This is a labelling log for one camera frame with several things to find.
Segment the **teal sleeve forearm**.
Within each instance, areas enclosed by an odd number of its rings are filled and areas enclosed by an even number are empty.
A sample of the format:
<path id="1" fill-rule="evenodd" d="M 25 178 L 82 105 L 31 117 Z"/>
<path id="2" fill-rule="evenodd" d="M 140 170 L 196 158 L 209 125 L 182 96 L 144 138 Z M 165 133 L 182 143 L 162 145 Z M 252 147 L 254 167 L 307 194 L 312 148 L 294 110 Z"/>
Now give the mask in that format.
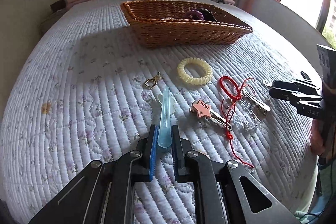
<path id="1" fill-rule="evenodd" d="M 296 211 L 300 223 L 335 223 L 335 157 L 318 164 L 317 185 L 307 213 Z"/>

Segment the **person's right hand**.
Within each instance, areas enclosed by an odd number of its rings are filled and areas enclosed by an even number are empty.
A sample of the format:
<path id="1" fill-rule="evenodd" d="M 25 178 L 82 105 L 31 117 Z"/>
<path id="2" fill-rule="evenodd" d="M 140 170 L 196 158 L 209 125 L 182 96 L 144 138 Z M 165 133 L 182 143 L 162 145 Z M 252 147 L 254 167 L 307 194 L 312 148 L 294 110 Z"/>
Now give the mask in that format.
<path id="1" fill-rule="evenodd" d="M 310 137 L 310 149 L 312 153 L 317 156 L 321 156 L 325 152 L 325 146 L 323 145 L 323 139 L 320 133 L 320 121 L 314 119 L 311 124 L 311 137 Z"/>

